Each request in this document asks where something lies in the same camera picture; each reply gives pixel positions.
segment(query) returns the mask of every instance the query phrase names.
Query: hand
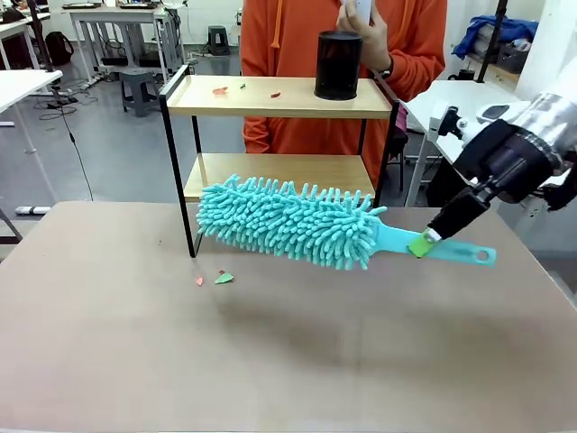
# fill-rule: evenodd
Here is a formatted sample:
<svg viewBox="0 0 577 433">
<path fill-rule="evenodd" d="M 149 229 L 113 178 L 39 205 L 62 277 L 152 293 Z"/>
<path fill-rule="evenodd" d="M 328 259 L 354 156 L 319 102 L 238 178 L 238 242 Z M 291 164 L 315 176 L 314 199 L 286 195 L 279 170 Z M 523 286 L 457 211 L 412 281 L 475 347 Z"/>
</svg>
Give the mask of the hand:
<svg viewBox="0 0 577 433">
<path fill-rule="evenodd" d="M 382 19 L 374 1 L 371 6 L 373 26 L 363 23 L 357 14 L 355 0 L 346 0 L 341 6 L 336 28 L 342 32 L 355 32 L 363 39 L 361 62 L 368 69 L 383 71 L 390 67 L 388 26 Z"/>
</svg>

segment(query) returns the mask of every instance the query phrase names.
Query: teal microfiber duster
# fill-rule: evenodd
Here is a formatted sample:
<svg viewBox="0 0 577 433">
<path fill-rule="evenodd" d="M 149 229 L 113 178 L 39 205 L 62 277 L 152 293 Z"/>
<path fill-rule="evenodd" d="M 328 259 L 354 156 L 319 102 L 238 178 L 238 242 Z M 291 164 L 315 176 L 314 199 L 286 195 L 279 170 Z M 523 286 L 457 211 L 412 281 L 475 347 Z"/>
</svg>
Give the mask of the teal microfiber duster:
<svg viewBox="0 0 577 433">
<path fill-rule="evenodd" d="M 315 185 L 309 193 L 305 184 L 299 195 L 293 182 L 280 186 L 278 180 L 264 178 L 240 181 L 233 175 L 224 185 L 203 189 L 199 233 L 245 250 L 339 270 L 355 264 L 367 269 L 378 251 L 411 254 L 408 246 L 421 236 L 385 226 L 378 215 L 387 208 L 370 209 L 371 197 L 362 200 L 360 191 L 354 196 L 332 188 L 319 193 Z M 491 266 L 496 252 L 449 240 L 427 257 Z"/>
</svg>

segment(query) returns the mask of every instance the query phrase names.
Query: black mesh pen holder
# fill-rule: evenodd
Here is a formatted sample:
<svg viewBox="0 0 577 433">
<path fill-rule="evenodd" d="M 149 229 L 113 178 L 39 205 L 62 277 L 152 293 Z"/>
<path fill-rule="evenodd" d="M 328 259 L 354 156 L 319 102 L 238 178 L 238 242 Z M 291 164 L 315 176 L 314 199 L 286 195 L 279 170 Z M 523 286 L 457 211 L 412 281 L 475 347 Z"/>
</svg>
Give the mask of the black mesh pen holder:
<svg viewBox="0 0 577 433">
<path fill-rule="evenodd" d="M 315 95 L 323 99 L 348 100 L 357 96 L 362 37 L 352 32 L 321 32 L 318 35 Z"/>
</svg>

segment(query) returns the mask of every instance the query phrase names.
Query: robotic arm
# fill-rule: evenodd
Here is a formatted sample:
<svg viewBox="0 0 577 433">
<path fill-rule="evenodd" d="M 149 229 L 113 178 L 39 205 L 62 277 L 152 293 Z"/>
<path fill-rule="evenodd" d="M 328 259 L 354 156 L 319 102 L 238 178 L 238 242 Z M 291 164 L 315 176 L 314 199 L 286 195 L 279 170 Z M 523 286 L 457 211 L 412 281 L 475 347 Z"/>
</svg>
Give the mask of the robotic arm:
<svg viewBox="0 0 577 433">
<path fill-rule="evenodd" d="M 463 140 L 463 153 L 454 164 L 475 187 L 463 189 L 433 219 L 426 232 L 430 243 L 447 239 L 490 208 L 498 197 L 519 203 L 533 194 L 550 211 L 577 197 L 577 59 L 532 103 L 492 106 L 470 124 L 450 107 L 441 119 L 439 135 Z M 539 187 L 551 176 L 570 171 L 560 187 Z"/>
</svg>

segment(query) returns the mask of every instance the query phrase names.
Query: green paper scrap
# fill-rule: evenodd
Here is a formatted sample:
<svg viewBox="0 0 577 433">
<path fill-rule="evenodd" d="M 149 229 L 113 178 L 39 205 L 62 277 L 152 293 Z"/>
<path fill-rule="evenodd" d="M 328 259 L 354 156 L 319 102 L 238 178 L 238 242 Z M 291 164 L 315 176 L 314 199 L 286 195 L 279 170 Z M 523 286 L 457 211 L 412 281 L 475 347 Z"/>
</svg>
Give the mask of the green paper scrap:
<svg viewBox="0 0 577 433">
<path fill-rule="evenodd" d="M 421 236 L 415 239 L 411 245 L 408 246 L 408 250 L 414 254 L 417 258 L 422 259 L 435 247 L 436 243 L 429 242 L 426 238 L 425 231 Z"/>
<path fill-rule="evenodd" d="M 231 282 L 234 280 L 234 276 L 230 273 L 223 273 L 220 277 L 218 277 L 215 281 L 215 284 L 226 284 L 227 282 Z"/>
</svg>

